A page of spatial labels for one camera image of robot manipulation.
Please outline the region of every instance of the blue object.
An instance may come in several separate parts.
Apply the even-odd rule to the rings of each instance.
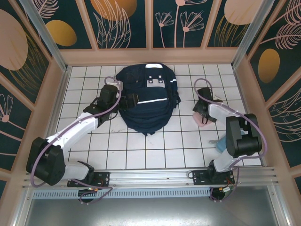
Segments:
[[[245,132],[243,130],[240,131],[241,135],[244,135]],[[223,153],[224,150],[226,150],[226,135],[223,136],[219,142],[216,143],[216,149]]]
[[[120,115],[129,128],[147,136],[168,123],[181,99],[173,70],[163,64],[146,65],[128,66],[116,79],[123,82],[123,96],[135,93],[139,99],[137,106],[119,110]]]

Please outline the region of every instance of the metal base plate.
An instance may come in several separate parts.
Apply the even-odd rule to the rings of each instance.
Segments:
[[[110,173],[109,172],[95,172],[94,173],[94,179],[91,186],[97,186],[97,187],[108,187],[110,181]],[[67,187],[86,187],[83,185],[80,185],[73,180],[68,180]]]
[[[193,184],[194,185],[227,185],[228,181],[235,184],[234,176],[232,171],[219,173],[218,178],[211,181],[207,170],[195,170],[192,171]]]

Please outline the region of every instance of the gray metal floor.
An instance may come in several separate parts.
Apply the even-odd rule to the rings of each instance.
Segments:
[[[33,200],[27,226],[276,226],[265,187],[239,187],[224,203],[208,197]]]

